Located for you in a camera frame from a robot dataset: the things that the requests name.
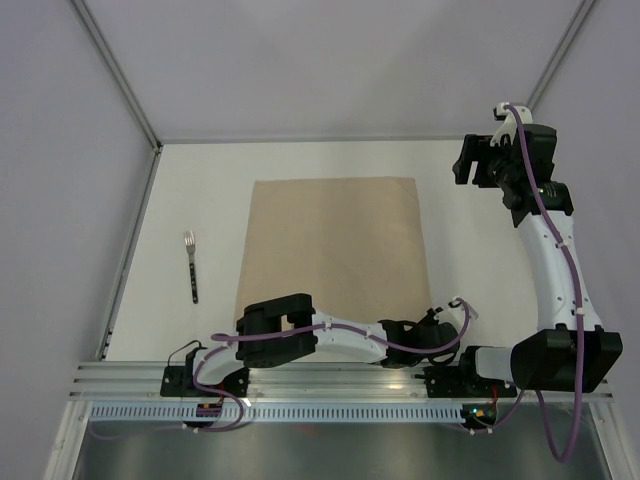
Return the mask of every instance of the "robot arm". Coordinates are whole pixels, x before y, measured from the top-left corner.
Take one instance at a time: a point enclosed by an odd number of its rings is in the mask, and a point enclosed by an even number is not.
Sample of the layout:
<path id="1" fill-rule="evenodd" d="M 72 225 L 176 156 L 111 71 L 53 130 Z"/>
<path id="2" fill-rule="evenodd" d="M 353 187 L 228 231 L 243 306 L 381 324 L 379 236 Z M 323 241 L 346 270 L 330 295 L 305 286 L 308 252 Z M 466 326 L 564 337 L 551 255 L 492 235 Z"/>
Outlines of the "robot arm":
<path id="1" fill-rule="evenodd" d="M 483 378 L 515 383 L 521 389 L 573 391 L 576 364 L 576 298 L 567 259 L 540 214 L 527 177 L 513 113 L 500 104 L 494 109 L 503 125 L 493 137 L 467 135 L 453 167 L 456 183 L 467 183 L 471 163 L 478 166 L 473 183 L 501 188 L 527 250 L 538 300 L 538 333 L 512 348 L 469 347 L 461 363 Z M 585 331 L 583 390 L 591 392 L 622 352 L 617 333 L 605 332 L 593 309 L 574 247 L 573 204 L 566 185 L 551 180 L 556 132 L 532 124 L 531 112 L 516 107 L 523 120 L 535 185 L 551 221 L 574 260 L 582 290 Z"/>
<path id="2" fill-rule="evenodd" d="M 245 315 L 237 322 L 237 330 L 241 336 L 280 334 L 282 317 L 286 317 L 294 328 L 316 328 L 309 332 L 267 340 L 218 342 L 212 349 L 220 346 L 227 348 L 203 363 L 198 373 L 198 382 L 218 385 L 227 375 L 243 367 L 275 367 L 315 352 L 337 353 L 357 362 L 400 368 L 415 365 L 424 358 L 436 361 L 443 355 L 453 360 L 460 346 L 455 342 L 452 347 L 430 355 L 398 351 L 378 341 L 381 339 L 414 349 L 436 349 L 451 343 L 458 336 L 458 329 L 465 319 L 465 311 L 460 303 L 451 303 L 447 310 L 430 310 L 418 323 L 382 320 L 375 324 L 364 324 L 316 310 L 312 307 L 311 300 L 310 295 L 295 294 L 245 308 Z M 472 319 L 477 317 L 472 309 L 470 315 Z M 196 352 L 194 373 L 210 351 L 202 349 Z"/>

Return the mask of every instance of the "metal frame edge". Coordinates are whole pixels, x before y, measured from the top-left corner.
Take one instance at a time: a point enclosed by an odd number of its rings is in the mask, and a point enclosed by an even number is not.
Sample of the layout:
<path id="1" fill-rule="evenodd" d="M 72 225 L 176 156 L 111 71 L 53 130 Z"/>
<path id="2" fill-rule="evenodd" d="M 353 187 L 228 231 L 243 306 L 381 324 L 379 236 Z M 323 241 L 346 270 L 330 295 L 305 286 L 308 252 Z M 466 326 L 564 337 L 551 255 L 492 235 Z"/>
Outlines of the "metal frame edge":
<path id="1" fill-rule="evenodd" d="M 591 415 L 613 480 L 639 480 L 640 471 L 622 415 L 615 403 L 591 404 Z"/>
<path id="2" fill-rule="evenodd" d="M 277 137 L 219 137 L 219 138 L 170 138 L 164 145 L 227 145 L 237 143 L 329 143 L 329 142 L 415 142 L 415 141 L 462 141 L 464 134 L 434 135 L 344 135 L 344 136 L 277 136 Z"/>
<path id="3" fill-rule="evenodd" d="M 94 402 L 92 422 L 155 421 L 197 422 L 200 400 L 174 399 L 158 402 Z M 246 401 L 243 424 L 248 423 L 454 423 L 464 422 L 462 404 L 441 403 L 341 403 L 341 402 L 259 402 Z M 238 418 L 239 408 L 225 401 L 217 416 L 221 421 Z"/>
<path id="4" fill-rule="evenodd" d="M 175 399 L 160 396 L 166 365 L 166 362 L 83 362 L 78 366 L 68 399 L 170 402 Z M 415 377 L 421 372 L 421 366 L 391 370 L 357 363 L 292 363 L 252 371 L 247 398 L 289 403 L 477 403 L 478 399 L 429 398 L 424 380 Z M 547 403 L 566 403 L 572 399 L 571 393 L 550 392 Z M 533 392 L 527 392 L 522 401 L 537 403 L 537 398 Z M 584 401 L 613 402 L 609 384 L 602 383 L 593 393 L 585 394 Z"/>
<path id="5" fill-rule="evenodd" d="M 111 289 L 111 294 L 109 296 L 109 307 L 103 320 L 103 334 L 95 354 L 95 358 L 97 360 L 103 360 L 104 358 L 106 358 L 109 341 L 111 339 L 111 334 L 113 333 L 113 326 L 118 315 L 120 302 L 122 301 L 124 287 L 127 282 L 131 262 L 133 261 L 133 254 L 135 253 L 136 245 L 138 243 L 140 230 L 142 229 L 142 222 L 144 220 L 144 215 L 147 210 L 147 204 L 149 203 L 149 198 L 151 196 L 151 190 L 153 189 L 153 182 L 156 177 L 156 172 L 158 171 L 158 165 L 160 163 L 161 155 L 162 147 L 153 152 L 153 158 L 151 162 L 149 162 L 149 172 L 147 174 L 144 188 L 142 189 L 140 197 L 136 202 L 137 209 L 129 226 L 127 242 L 125 244 L 124 253 L 122 255 L 118 268 L 118 277 L 116 278 Z"/>
<path id="6" fill-rule="evenodd" d="M 44 480 L 72 480 L 84 439 L 92 402 L 67 402 L 49 456 Z"/>
<path id="7" fill-rule="evenodd" d="M 580 5 L 578 5 L 578 8 L 573 14 L 573 17 L 565 28 L 562 37 L 560 37 L 558 44 L 553 50 L 551 57 L 547 61 L 544 70 L 538 77 L 533 90 L 527 98 L 526 104 L 529 109 L 531 109 L 531 111 L 535 111 L 536 107 L 539 105 L 540 101 L 551 86 L 553 79 L 558 73 L 561 65 L 566 60 L 567 55 L 570 52 L 571 47 L 574 45 L 576 38 L 578 37 L 580 32 L 583 31 L 587 20 L 591 16 L 594 7 L 598 4 L 599 1 L 600 0 L 582 0 L 580 2 Z"/>
<path id="8" fill-rule="evenodd" d="M 118 60 L 114 56 L 106 37 L 102 33 L 102 30 L 100 29 L 95 16 L 91 12 L 91 9 L 89 8 L 85 0 L 67 1 L 71 6 L 73 12 L 76 14 L 76 17 L 80 21 L 85 32 L 89 36 L 91 43 L 93 44 L 96 52 L 103 61 L 107 71 L 109 72 L 109 75 L 114 81 L 125 103 L 127 104 L 129 111 L 133 115 L 133 118 L 142 130 L 142 133 L 146 137 L 147 141 L 151 144 L 151 148 L 153 148 L 154 151 L 157 152 L 162 146 L 162 143 L 158 139 L 158 136 L 156 135 L 153 127 L 149 123 L 147 115 L 144 113 L 144 110 L 142 109 L 138 98 L 133 92 L 133 89 L 131 88 L 127 77 L 122 71 Z"/>

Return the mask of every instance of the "fork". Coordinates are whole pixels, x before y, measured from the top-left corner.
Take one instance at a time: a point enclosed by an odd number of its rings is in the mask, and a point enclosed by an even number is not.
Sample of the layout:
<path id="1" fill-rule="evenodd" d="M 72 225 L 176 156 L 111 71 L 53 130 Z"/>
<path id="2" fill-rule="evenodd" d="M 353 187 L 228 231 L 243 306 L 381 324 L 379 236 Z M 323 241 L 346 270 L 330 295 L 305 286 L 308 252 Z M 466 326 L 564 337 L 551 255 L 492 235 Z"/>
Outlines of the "fork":
<path id="1" fill-rule="evenodd" d="M 184 244 L 189 255 L 189 276 L 191 277 L 191 296 L 193 303 L 198 303 L 198 285 L 196 284 L 196 236 L 193 230 L 184 232 Z"/>

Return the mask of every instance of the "brown paper sheet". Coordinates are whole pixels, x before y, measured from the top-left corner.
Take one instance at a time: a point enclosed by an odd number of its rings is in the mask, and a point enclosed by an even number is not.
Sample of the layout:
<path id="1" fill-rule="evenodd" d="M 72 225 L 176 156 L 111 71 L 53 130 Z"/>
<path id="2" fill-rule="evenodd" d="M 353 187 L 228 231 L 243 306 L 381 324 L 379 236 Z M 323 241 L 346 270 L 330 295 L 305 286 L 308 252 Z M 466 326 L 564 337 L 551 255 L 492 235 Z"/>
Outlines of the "brown paper sheet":
<path id="1" fill-rule="evenodd" d="M 298 292 L 346 320 L 422 318 L 431 296 L 415 180 L 256 182 L 236 318 Z"/>

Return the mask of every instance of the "purple cable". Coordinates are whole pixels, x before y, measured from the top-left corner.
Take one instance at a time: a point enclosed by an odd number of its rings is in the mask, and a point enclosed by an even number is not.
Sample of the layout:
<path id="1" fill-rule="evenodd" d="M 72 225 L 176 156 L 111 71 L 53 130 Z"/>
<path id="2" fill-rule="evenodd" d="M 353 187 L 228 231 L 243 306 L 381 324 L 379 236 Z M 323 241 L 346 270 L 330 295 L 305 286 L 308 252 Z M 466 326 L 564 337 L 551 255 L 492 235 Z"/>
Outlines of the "purple cable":
<path id="1" fill-rule="evenodd" d="M 462 308 L 464 309 L 464 324 L 462 325 L 462 329 L 460 330 L 460 333 L 458 333 L 458 335 L 456 335 L 456 337 L 453 340 L 451 340 L 449 343 L 446 343 L 445 345 L 442 345 L 437 348 L 412 348 L 412 347 L 405 347 L 397 343 L 389 342 L 388 340 L 385 340 L 384 338 L 380 338 L 377 335 L 369 335 L 369 338 L 374 342 L 378 342 L 382 345 L 386 345 L 387 347 L 394 348 L 396 350 L 401 350 L 403 352 L 418 353 L 418 354 L 433 354 L 433 353 L 444 352 L 445 350 L 448 350 L 449 348 L 453 347 L 456 343 L 460 341 L 460 339 L 466 333 L 467 328 L 469 328 L 469 323 L 471 322 L 471 310 L 469 308 L 469 304 L 461 298 L 456 298 L 455 300 L 460 302 L 460 304 L 462 305 Z M 263 333 L 260 335 L 230 336 L 224 333 L 214 333 L 213 335 L 211 335 L 211 339 L 217 342 L 259 342 L 263 340 L 273 340 L 275 338 L 288 337 L 290 335 L 296 335 L 299 333 L 312 332 L 314 330 L 320 330 L 324 328 L 325 328 L 325 325 L 321 323 L 318 325 L 310 325 L 308 327 L 294 328 L 292 330 L 286 330 L 284 332 Z M 358 327 L 352 327 L 351 325 L 345 325 L 343 323 L 333 323 L 329 328 L 347 330 L 349 332 L 358 333 L 363 336 L 367 336 L 367 334 L 369 333 L 367 330 L 363 330 Z M 225 348 L 226 347 L 224 346 L 218 347 L 216 350 L 207 354 L 203 358 L 203 361 L 207 358 L 210 358 L 210 356 L 213 355 L 213 352 L 216 352 L 216 351 L 219 351 L 220 349 L 225 349 Z"/>
<path id="2" fill-rule="evenodd" d="M 198 374 L 200 373 L 200 370 L 202 369 L 202 366 L 205 364 L 205 362 L 207 360 L 209 360 L 211 357 L 213 357 L 215 354 L 221 352 L 222 350 L 226 349 L 226 346 L 222 346 L 222 347 L 218 347 L 215 348 L 213 350 L 211 350 L 209 353 L 207 353 L 203 358 L 202 361 L 200 362 L 200 364 L 198 365 L 198 367 L 196 368 L 195 372 L 193 373 L 193 384 L 198 387 L 200 390 L 203 390 L 205 392 L 211 392 L 211 393 L 216 393 L 220 396 L 223 397 L 227 397 L 230 398 L 231 400 L 233 400 L 234 402 L 236 402 L 238 404 L 238 407 L 240 408 L 240 415 L 238 415 L 238 418 L 236 418 L 233 422 L 231 422 L 229 425 L 225 425 L 224 427 L 200 427 L 198 428 L 198 431 L 203 431 L 203 432 L 228 432 L 229 430 L 233 430 L 242 420 L 242 418 L 244 417 L 244 404 L 240 401 L 240 399 L 238 397 L 236 397 L 235 395 L 233 395 L 232 393 L 226 392 L 224 390 L 220 390 L 217 388 L 211 388 L 211 387 L 207 387 L 205 385 L 202 385 L 198 382 L 197 378 L 198 378 Z M 198 409 L 199 413 L 204 413 L 211 410 L 212 413 L 218 413 L 219 410 L 217 408 L 213 408 L 213 409 Z M 146 433 L 152 433 L 152 432 L 160 432 L 160 431 L 165 431 L 165 430 L 183 430 L 184 427 L 183 425 L 160 425 L 158 427 L 153 427 L 153 428 L 147 428 L 145 430 L 141 430 L 139 432 L 134 432 L 134 433 L 127 433 L 127 434 L 123 434 L 123 435 L 103 435 L 101 433 L 97 433 L 95 431 L 95 429 L 93 428 L 93 422 L 89 422 L 87 429 L 89 431 L 89 434 L 94 437 L 97 438 L 98 440 L 124 440 L 126 438 L 133 438 L 136 437 L 138 435 L 142 435 L 142 434 L 146 434 Z"/>
<path id="3" fill-rule="evenodd" d="M 196 367 L 195 371 L 193 372 L 193 384 L 198 389 L 203 390 L 205 392 L 211 392 L 211 393 L 215 393 L 217 395 L 223 396 L 223 397 L 230 398 L 231 400 L 236 402 L 236 404 L 238 404 L 238 408 L 240 409 L 240 414 L 238 415 L 238 418 L 236 418 L 229 425 L 225 425 L 224 427 L 206 427 L 206 428 L 203 427 L 203 428 L 199 428 L 198 429 L 198 430 L 202 430 L 203 432 L 228 432 L 230 430 L 235 429 L 235 427 L 242 421 L 242 418 L 244 417 L 244 404 L 242 403 L 242 401 L 238 397 L 236 397 L 234 394 L 229 393 L 229 392 L 227 392 L 225 390 L 220 390 L 218 388 L 207 387 L 205 385 L 202 385 L 200 382 L 198 382 L 198 374 L 200 373 L 200 370 L 202 370 L 202 367 L 207 362 L 207 360 L 209 360 L 215 354 L 225 350 L 226 348 L 227 347 L 225 345 L 223 345 L 221 347 L 218 347 L 218 348 L 214 348 L 209 353 L 207 353 L 204 357 L 202 357 L 202 360 L 200 361 L 200 363 Z"/>
<path id="4" fill-rule="evenodd" d="M 525 390 L 520 390 L 520 394 L 518 395 L 518 398 L 516 398 L 516 401 L 513 402 L 513 405 L 511 406 L 511 408 L 509 409 L 507 414 L 504 417 L 502 417 L 497 423 L 495 423 L 494 425 L 492 425 L 490 427 L 492 433 L 496 428 L 500 428 L 505 423 L 507 423 L 507 421 L 511 418 L 511 416 L 518 409 L 518 406 L 520 406 L 520 402 L 522 402 L 522 399 L 524 398 L 524 393 L 525 393 Z M 468 431 L 465 427 L 462 427 L 462 426 L 455 426 L 453 428 L 455 428 L 456 430 L 459 430 L 459 431 Z M 478 433 L 478 434 L 489 433 L 489 428 L 481 428 L 479 430 L 475 430 L 474 429 L 473 431 L 474 431 L 474 434 L 476 434 L 476 433 Z"/>
<path id="5" fill-rule="evenodd" d="M 160 425 L 152 428 L 145 428 L 144 430 L 140 430 L 138 432 L 125 433 L 122 435 L 103 435 L 102 433 L 98 433 L 95 431 L 95 429 L 93 428 L 93 424 L 94 422 L 91 422 L 91 421 L 87 424 L 87 431 L 89 432 L 89 435 L 91 435 L 93 438 L 96 438 L 98 440 L 104 440 L 104 441 L 124 440 L 127 438 L 137 437 L 138 435 L 144 435 L 147 433 L 154 433 L 154 432 L 162 432 L 166 430 L 182 430 L 182 425 L 172 424 L 172 425 Z"/>
<path id="6" fill-rule="evenodd" d="M 547 227 L 551 231 L 553 238 L 555 239 L 558 245 L 562 245 L 560 248 L 562 250 L 562 254 L 564 258 L 567 260 L 567 265 L 569 266 L 569 272 L 571 273 L 571 280 L 573 282 L 573 290 L 576 302 L 576 324 L 578 331 L 578 351 L 577 351 L 577 360 L 576 360 L 576 379 L 574 384 L 575 394 L 573 397 L 573 422 L 571 424 L 571 431 L 569 433 L 569 439 L 567 440 L 567 445 L 565 446 L 564 451 L 561 454 L 558 454 L 558 449 L 553 440 L 553 433 L 551 432 L 551 421 L 549 420 L 549 414 L 547 412 L 547 407 L 544 402 L 544 397 L 539 390 L 536 390 L 536 395 L 538 396 L 538 401 L 540 402 L 540 409 L 542 411 L 542 418 L 544 421 L 544 430 L 547 436 L 547 442 L 549 443 L 549 449 L 551 450 L 551 454 L 553 458 L 555 458 L 560 463 L 564 463 L 573 454 L 573 449 L 576 446 L 576 442 L 578 439 L 578 431 L 580 430 L 580 419 L 582 417 L 582 375 L 584 372 L 584 315 L 582 313 L 578 313 L 582 310 L 582 288 L 580 286 L 580 276 L 578 275 L 578 269 L 576 267 L 576 263 L 573 260 L 573 256 L 571 255 L 571 251 L 569 247 L 564 244 L 564 239 L 562 235 L 556 228 L 553 220 L 549 216 L 547 209 L 544 207 L 544 203 L 542 202 L 542 198 L 540 197 L 540 193 L 538 192 L 538 186 L 536 185 L 535 177 L 533 175 L 533 167 L 531 166 L 531 159 L 529 158 L 529 150 L 527 148 L 527 138 L 524 132 L 524 126 L 522 125 L 522 119 L 520 118 L 520 114 L 518 113 L 518 109 L 513 105 L 505 105 L 507 110 L 513 113 L 515 117 L 516 124 L 518 126 L 518 135 L 520 137 L 520 147 L 522 148 L 522 156 L 524 158 L 524 167 L 527 171 L 527 178 L 529 179 L 529 185 L 531 186 L 531 191 L 533 192 L 533 196 L 536 200 L 536 204 L 538 205 L 538 209 L 540 210 L 540 214 L 544 218 Z"/>

